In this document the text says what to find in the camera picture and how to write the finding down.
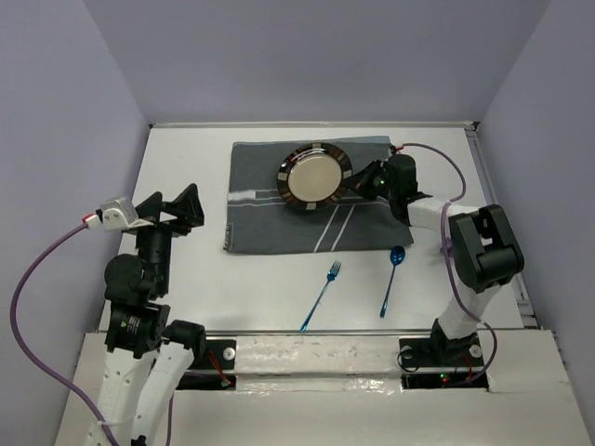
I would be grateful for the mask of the grey striped cloth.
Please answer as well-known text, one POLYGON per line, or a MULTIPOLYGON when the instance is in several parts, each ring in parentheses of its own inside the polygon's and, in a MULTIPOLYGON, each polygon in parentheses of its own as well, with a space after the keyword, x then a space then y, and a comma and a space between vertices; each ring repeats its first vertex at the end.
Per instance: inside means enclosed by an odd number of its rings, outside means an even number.
POLYGON ((234 143, 225 251, 277 256, 411 245, 410 229, 386 199, 368 201, 342 183, 389 153, 387 136, 234 143))

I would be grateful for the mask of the dark rimmed dinner plate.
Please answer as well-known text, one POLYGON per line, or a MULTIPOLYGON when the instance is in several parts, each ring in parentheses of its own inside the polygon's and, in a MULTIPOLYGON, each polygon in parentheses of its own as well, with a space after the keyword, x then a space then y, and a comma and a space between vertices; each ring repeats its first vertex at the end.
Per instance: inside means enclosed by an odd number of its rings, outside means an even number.
POLYGON ((276 174, 281 199, 298 211, 336 204, 347 192, 343 180, 353 174, 349 155, 339 146, 316 141, 287 155, 276 174))

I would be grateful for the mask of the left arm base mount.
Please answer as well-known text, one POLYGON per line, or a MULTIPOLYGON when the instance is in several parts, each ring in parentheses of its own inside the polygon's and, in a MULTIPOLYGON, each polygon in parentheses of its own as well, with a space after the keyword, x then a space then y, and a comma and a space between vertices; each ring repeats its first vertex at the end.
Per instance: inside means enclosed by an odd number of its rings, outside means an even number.
POLYGON ((235 390, 237 376, 234 367, 237 350, 235 338, 208 337, 205 354, 193 361, 181 377, 177 390, 235 390))

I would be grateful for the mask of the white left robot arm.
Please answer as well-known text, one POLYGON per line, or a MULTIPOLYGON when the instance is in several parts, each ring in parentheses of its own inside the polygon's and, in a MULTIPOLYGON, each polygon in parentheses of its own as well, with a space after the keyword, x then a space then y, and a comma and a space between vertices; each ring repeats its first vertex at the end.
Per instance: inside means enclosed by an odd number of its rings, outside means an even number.
POLYGON ((168 319, 157 304, 169 290, 172 241, 205 223, 198 188, 190 184, 170 202, 161 192, 139 205, 111 199, 99 208, 106 230, 135 237, 135 251, 112 258, 104 270, 110 304, 97 420, 87 445, 150 445, 175 389, 205 358, 204 326, 168 319))

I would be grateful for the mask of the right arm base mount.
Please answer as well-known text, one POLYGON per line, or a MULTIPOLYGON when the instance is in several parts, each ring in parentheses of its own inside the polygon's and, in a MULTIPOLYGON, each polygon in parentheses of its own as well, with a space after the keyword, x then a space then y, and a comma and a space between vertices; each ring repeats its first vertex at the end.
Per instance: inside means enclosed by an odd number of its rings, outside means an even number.
POLYGON ((404 390, 489 388, 486 374, 475 379, 484 367, 477 335, 444 353, 434 351, 428 337, 401 338, 396 362, 404 390))

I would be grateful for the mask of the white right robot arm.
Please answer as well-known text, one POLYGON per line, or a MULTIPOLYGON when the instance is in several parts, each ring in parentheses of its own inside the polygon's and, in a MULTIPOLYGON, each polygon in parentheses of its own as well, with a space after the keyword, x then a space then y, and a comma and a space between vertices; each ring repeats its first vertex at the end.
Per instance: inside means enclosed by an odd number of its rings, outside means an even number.
POLYGON ((406 154, 373 161, 343 184, 366 200, 386 200, 394 218, 405 226, 441 237, 453 297, 432 325, 428 353, 437 363, 452 362, 470 347, 491 299, 524 268, 522 249, 504 208, 458 205, 420 191, 415 160, 406 154))

